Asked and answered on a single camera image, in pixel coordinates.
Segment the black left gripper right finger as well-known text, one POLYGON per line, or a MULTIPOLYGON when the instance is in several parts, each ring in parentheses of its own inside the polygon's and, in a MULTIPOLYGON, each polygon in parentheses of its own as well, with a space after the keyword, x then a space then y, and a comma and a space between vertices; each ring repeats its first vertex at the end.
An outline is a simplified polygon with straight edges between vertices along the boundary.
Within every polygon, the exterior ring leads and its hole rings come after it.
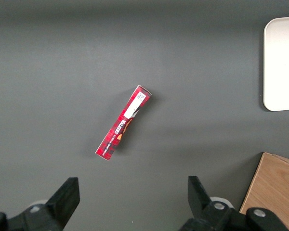
POLYGON ((220 200, 213 201, 197 176, 188 177, 188 203, 193 217, 181 231, 287 231, 272 211, 251 207, 241 214, 220 200))

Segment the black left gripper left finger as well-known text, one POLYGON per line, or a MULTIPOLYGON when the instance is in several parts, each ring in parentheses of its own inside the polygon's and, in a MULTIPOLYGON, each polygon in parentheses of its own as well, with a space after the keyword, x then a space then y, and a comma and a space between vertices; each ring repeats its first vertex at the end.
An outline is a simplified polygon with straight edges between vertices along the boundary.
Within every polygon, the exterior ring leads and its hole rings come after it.
POLYGON ((0 212, 0 231, 62 231, 79 202, 79 180, 70 177, 50 199, 34 202, 12 218, 0 212))

